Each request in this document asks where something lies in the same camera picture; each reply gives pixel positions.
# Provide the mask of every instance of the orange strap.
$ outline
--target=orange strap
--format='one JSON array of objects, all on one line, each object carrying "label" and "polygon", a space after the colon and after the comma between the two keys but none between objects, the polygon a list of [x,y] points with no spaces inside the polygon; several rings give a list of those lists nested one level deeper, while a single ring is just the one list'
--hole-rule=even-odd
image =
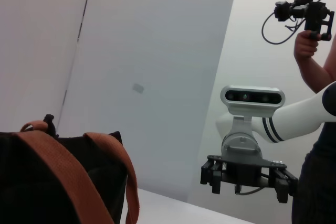
[{"label": "orange strap", "polygon": [[126,199],[128,203],[128,213],[126,224],[135,224],[139,217],[139,199],[138,199],[138,184],[133,164],[126,150],[121,143],[113,136],[102,133],[86,133],[84,136],[91,138],[97,146],[112,158],[116,158],[122,162],[128,172],[126,184]]},{"label": "orange strap", "polygon": [[24,132],[29,126],[33,127],[34,131],[43,131],[46,132],[48,130],[48,124],[44,121],[32,121],[30,123],[26,123],[20,130],[20,132]]},{"label": "orange strap", "polygon": [[81,224],[114,224],[89,175],[63,145],[42,131],[15,134],[35,151],[58,178]]}]

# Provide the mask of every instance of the camera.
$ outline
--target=camera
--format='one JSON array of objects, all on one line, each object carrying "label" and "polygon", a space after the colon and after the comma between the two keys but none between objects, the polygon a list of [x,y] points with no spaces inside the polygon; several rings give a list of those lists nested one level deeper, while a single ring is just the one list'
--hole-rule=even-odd
[{"label": "camera", "polygon": [[285,94],[276,88],[226,86],[220,94],[232,115],[270,118],[285,103]]}]

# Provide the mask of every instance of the bag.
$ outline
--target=bag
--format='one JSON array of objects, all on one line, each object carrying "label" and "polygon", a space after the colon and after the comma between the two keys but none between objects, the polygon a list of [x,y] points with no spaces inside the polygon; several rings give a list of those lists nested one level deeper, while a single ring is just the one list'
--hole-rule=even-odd
[{"label": "bag", "polygon": [[0,223],[118,224],[126,188],[135,224],[137,181],[120,133],[59,138],[53,118],[0,133]]}]

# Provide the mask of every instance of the black cable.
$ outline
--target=black cable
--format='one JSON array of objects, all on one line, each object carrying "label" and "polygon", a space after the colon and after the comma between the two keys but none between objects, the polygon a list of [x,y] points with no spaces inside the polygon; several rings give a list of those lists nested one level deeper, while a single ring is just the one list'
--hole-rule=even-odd
[{"label": "black cable", "polygon": [[289,40],[291,37],[293,37],[293,35],[297,32],[297,30],[300,28],[300,26],[303,24],[303,22],[306,21],[306,19],[303,19],[303,20],[301,21],[301,23],[300,23],[299,25],[296,26],[296,28],[295,28],[295,30],[293,31],[293,33],[292,33],[287,39],[285,39],[284,41],[282,41],[282,42],[272,42],[272,41],[269,41],[268,39],[266,39],[265,34],[264,34],[264,27],[265,27],[267,21],[270,19],[270,17],[271,17],[273,14],[274,14],[274,13],[272,13],[271,15],[268,16],[268,18],[265,20],[264,24],[262,25],[263,27],[261,28],[261,35],[262,35],[262,37],[264,38],[264,40],[265,40],[266,42],[268,42],[268,43],[270,43],[270,44],[272,44],[272,45],[281,45],[281,44],[285,43],[287,40]]},{"label": "black cable", "polygon": [[236,193],[236,195],[241,195],[241,196],[251,195],[251,194],[255,194],[255,193],[257,193],[257,192],[259,192],[263,189],[264,189],[264,187],[259,187],[259,188],[255,189],[253,191],[248,191],[247,193]]},{"label": "black cable", "polygon": [[264,177],[264,178],[269,178],[269,175],[267,175],[265,173],[262,173],[261,176]]},{"label": "black cable", "polygon": [[296,18],[292,19],[292,17],[289,17],[290,21],[295,22]]},{"label": "black cable", "polygon": [[298,23],[299,21],[296,21],[296,24],[294,26],[285,26],[285,27],[288,28],[288,30],[290,31],[294,31],[293,28],[296,29],[298,27]]}]

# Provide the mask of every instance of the person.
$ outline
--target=person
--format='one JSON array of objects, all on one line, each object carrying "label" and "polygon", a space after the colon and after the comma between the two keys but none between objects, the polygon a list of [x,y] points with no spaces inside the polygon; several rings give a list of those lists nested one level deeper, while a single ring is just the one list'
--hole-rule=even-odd
[{"label": "person", "polygon": [[[336,38],[322,67],[313,59],[319,43],[309,39],[310,33],[303,31],[298,34],[294,56],[303,80],[318,93],[336,81]],[[318,141],[306,156],[292,205],[292,224],[330,223],[336,223],[335,123],[324,124]]]}]

